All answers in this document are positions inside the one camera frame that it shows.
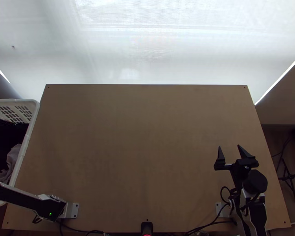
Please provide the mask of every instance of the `wooden board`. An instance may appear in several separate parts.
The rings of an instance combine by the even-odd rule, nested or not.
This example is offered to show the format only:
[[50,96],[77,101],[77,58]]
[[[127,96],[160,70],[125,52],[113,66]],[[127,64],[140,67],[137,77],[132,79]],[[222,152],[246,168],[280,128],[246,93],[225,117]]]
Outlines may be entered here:
[[[246,86],[47,85],[16,187],[79,202],[74,228],[139,232],[148,219],[185,232],[211,222],[221,187],[234,186],[213,164],[219,145],[228,163],[240,158],[237,144],[269,181],[267,228],[290,227]],[[33,217],[9,205],[3,227],[58,230]]]
[[295,125],[295,65],[256,105],[261,124]]

